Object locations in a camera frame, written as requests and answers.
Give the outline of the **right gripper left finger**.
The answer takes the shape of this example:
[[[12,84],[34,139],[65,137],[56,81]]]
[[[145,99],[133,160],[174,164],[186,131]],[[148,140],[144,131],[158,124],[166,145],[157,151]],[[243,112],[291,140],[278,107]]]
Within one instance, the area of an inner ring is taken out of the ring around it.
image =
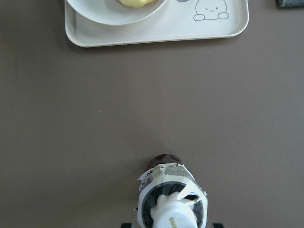
[[[120,225],[120,228],[137,228],[137,225],[131,222],[124,222]]]

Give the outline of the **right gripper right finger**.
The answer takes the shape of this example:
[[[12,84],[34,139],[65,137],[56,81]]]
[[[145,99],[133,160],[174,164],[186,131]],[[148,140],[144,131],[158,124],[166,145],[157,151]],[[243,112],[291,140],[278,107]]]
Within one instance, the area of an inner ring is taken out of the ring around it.
[[[213,228],[224,228],[224,225],[222,223],[212,223]]]

